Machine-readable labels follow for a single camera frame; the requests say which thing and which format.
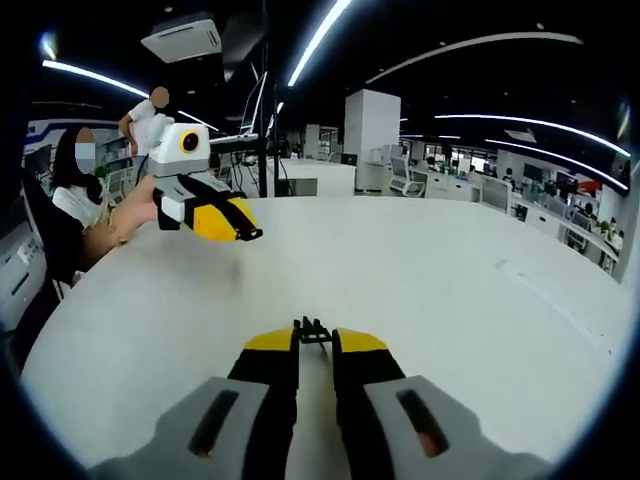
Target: white shirt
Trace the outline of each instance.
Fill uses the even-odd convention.
[[[96,205],[82,187],[58,187],[53,192],[53,204],[60,210],[67,212],[73,218],[82,223],[84,228],[94,225],[105,211],[103,205]]]
[[[133,120],[131,133],[138,144],[138,155],[147,155],[149,153],[147,131],[149,130],[149,123],[151,123],[151,119],[155,114],[156,109],[151,103],[151,100],[143,100],[129,112],[129,116],[131,120]]]

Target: woman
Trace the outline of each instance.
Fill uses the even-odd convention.
[[[67,129],[60,137],[53,162],[51,186],[53,204],[88,228],[106,214],[102,184],[93,175],[80,171],[78,162],[95,160],[95,143],[87,127]]]

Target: curved light strip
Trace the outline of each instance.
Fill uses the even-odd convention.
[[[311,55],[313,55],[313,52],[315,52],[316,48],[318,48],[318,45],[320,45],[320,42],[322,41],[324,36],[327,34],[329,29],[332,27],[332,25],[336,22],[338,17],[342,15],[342,12],[344,12],[345,8],[347,8],[350,3],[351,3],[351,0],[337,0],[333,8],[329,10],[329,13],[327,13],[327,16],[324,18],[324,20],[318,27],[318,30],[316,30],[316,33],[313,35],[313,38],[309,42],[309,45],[307,45],[307,48],[302,54],[302,57],[300,57],[298,66],[293,71],[293,74],[289,79],[289,83],[288,83],[289,87],[293,87],[296,84],[296,82],[298,81],[298,77],[300,76],[305,65],[311,58]]]
[[[376,75],[373,78],[367,80],[367,85],[369,83],[373,83],[376,80],[380,80],[382,77],[389,75],[390,73],[397,72],[398,70],[408,67],[416,62],[421,62],[422,60],[435,57],[436,55],[440,55],[441,53],[450,52],[452,50],[458,50],[459,48],[471,47],[473,45],[481,45],[483,43],[491,43],[491,42],[499,42],[502,40],[526,40],[526,39],[540,39],[540,40],[557,40],[560,42],[568,42],[568,43],[576,43],[578,45],[582,45],[583,41],[578,37],[574,37],[573,35],[564,35],[562,33],[551,33],[551,32],[513,32],[513,33],[499,33],[497,35],[488,35],[486,37],[478,37],[472,38],[471,40],[465,40],[463,42],[454,43],[452,45],[447,45],[446,47],[436,48],[435,50],[431,50],[427,53],[423,53],[422,55],[418,55],[417,57],[410,58],[402,63],[399,63],[395,67],[391,67],[379,75]]]
[[[74,67],[73,65],[67,65],[66,63],[60,63],[60,62],[52,62],[51,60],[44,60],[42,62],[42,66],[43,67],[47,67],[47,68],[53,68],[54,70],[62,70],[64,72],[69,72],[69,73],[75,73],[76,75],[82,75],[83,77],[88,77],[88,78],[93,78],[94,80],[98,80],[100,82],[104,82],[104,83],[108,83],[109,85],[113,85],[114,87],[118,87],[121,88],[122,90],[126,90],[127,92],[133,93],[135,95],[138,95],[142,98],[149,98],[149,94],[143,92],[142,90],[138,90],[137,88],[133,88],[129,85],[127,85],[126,83],[122,83],[119,82],[117,80],[114,80],[113,78],[109,78],[109,77],[105,77],[104,75],[100,75],[99,73],[95,73],[95,72],[91,72],[89,70],[85,70],[84,68],[79,68],[79,67]],[[192,120],[195,120],[198,123],[201,123],[202,125],[205,125],[209,128],[211,128],[212,130],[215,130],[216,132],[219,132],[220,130],[218,130],[216,127],[209,125],[206,122],[203,122],[202,120],[189,115],[186,112],[183,112],[182,110],[178,111],[179,114],[184,115],[185,117],[188,117]]]
[[[579,162],[577,160],[573,160],[572,158],[569,158],[569,157],[565,157],[564,155],[559,155],[559,154],[553,153],[553,152],[547,152],[546,150],[541,150],[539,148],[529,147],[527,145],[520,145],[520,144],[517,144],[517,143],[509,143],[509,142],[501,142],[499,140],[485,139],[485,142],[497,143],[497,144],[500,144],[500,145],[508,145],[510,147],[519,147],[519,148],[524,148],[526,150],[531,150],[533,152],[544,153],[545,155],[551,155],[552,157],[556,157],[556,158],[559,158],[561,160],[565,160],[565,161],[567,161],[569,163],[573,163],[575,165],[578,165],[578,166],[580,166],[582,168],[585,168],[585,169],[589,170],[590,172],[593,172],[596,175],[599,175],[600,177],[604,178],[605,180],[609,180],[611,183],[614,183],[614,184],[618,185],[623,190],[629,190],[629,187],[627,187],[625,184],[619,182],[618,180],[613,178],[611,175],[607,175],[606,173],[601,172],[600,170],[596,170],[595,168],[593,168],[590,165],[587,165],[585,163]]]
[[[507,120],[509,122],[523,122],[523,123],[533,123],[535,125],[544,125],[545,127],[558,128],[560,130],[565,130],[567,132],[575,133],[577,135],[582,135],[583,137],[588,138],[589,140],[593,140],[594,142],[598,142],[602,145],[609,147],[612,150],[615,150],[618,153],[621,153],[625,157],[630,157],[631,153],[627,152],[624,148],[617,146],[615,143],[611,143],[604,138],[600,138],[592,133],[583,132],[582,130],[578,130],[577,128],[567,127],[566,125],[560,125],[559,123],[551,123],[545,122],[543,120],[534,120],[532,118],[520,118],[520,117],[503,117],[502,115],[436,115],[434,118],[483,118],[489,120]]]

